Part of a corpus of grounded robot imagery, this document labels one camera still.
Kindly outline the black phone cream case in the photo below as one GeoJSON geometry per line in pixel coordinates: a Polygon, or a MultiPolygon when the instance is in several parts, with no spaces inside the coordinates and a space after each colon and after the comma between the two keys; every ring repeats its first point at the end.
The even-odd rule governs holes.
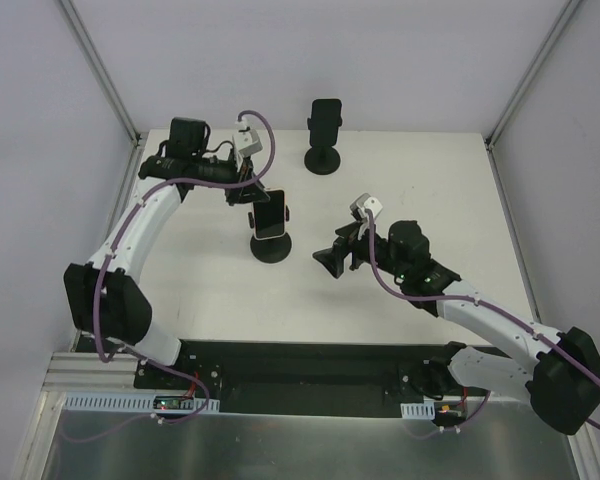
{"type": "Polygon", "coordinates": [[[253,204],[252,229],[256,240],[280,238],[286,233],[286,193],[283,189],[266,190],[269,200],[253,204]]]}

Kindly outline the black phone stand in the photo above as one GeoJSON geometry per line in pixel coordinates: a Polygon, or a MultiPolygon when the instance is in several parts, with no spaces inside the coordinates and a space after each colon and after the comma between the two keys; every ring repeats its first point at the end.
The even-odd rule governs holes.
{"type": "MultiPolygon", "coordinates": [[[[289,221],[289,208],[287,206],[287,222],[289,221]]],[[[252,229],[252,210],[248,214],[249,226],[252,229]]],[[[292,240],[289,233],[286,233],[280,237],[271,240],[256,240],[253,235],[250,239],[250,251],[252,255],[260,262],[266,264],[275,264],[286,259],[292,249],[292,240]]]]}
{"type": "Polygon", "coordinates": [[[305,167],[316,175],[329,175],[336,172],[341,165],[341,157],[335,146],[310,146],[304,156],[305,167]]]}

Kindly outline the black smartphone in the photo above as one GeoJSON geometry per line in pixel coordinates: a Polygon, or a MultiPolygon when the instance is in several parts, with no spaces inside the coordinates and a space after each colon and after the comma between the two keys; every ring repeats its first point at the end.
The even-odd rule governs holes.
{"type": "Polygon", "coordinates": [[[333,147],[337,143],[342,126],[342,102],[340,99],[315,99],[311,115],[307,119],[311,147],[333,147]]]}

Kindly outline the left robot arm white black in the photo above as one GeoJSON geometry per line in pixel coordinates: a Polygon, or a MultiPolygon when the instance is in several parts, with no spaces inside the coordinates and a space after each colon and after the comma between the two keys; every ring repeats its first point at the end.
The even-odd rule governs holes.
{"type": "Polygon", "coordinates": [[[145,261],[162,228],[197,187],[220,189],[228,205],[268,200],[252,158],[262,149],[257,130],[248,120],[269,123],[254,110],[237,116],[227,140],[227,158],[209,148],[211,128],[203,120],[176,117],[169,136],[139,167],[127,208],[102,246],[84,264],[70,264],[63,281],[74,326],[89,333],[103,362],[109,340],[158,363],[156,375],[168,388],[184,387],[190,363],[181,358],[182,342],[160,326],[139,287],[145,261]]]}

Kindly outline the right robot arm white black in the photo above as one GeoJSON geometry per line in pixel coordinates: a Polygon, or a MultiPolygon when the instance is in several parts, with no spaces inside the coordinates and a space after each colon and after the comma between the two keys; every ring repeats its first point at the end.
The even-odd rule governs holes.
{"type": "Polygon", "coordinates": [[[498,349],[482,352],[451,342],[445,357],[430,362],[430,382],[441,394],[475,387],[531,406],[554,430],[573,435],[600,405],[600,354],[589,334],[567,332],[520,319],[479,292],[430,254],[428,238],[415,221],[393,223],[387,237],[353,222],[336,232],[331,247],[313,253],[335,278],[349,262],[374,276],[392,276],[385,290],[436,318],[459,325],[498,349]]]}

